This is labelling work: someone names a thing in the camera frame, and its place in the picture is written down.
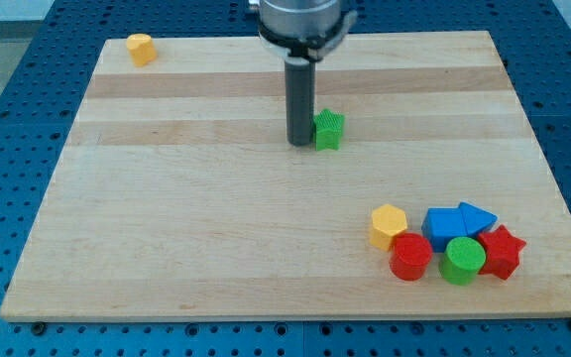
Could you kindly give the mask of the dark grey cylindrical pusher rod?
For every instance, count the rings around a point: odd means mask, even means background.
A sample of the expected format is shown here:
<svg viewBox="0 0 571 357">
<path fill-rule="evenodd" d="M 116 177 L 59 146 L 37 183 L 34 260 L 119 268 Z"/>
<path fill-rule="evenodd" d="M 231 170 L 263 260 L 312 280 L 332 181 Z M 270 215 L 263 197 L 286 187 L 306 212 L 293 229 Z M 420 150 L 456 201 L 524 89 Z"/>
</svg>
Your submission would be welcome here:
<svg viewBox="0 0 571 357">
<path fill-rule="evenodd" d="M 315 64 L 285 64 L 286 137 L 293 146 L 307 146 L 313 136 Z"/>
</svg>

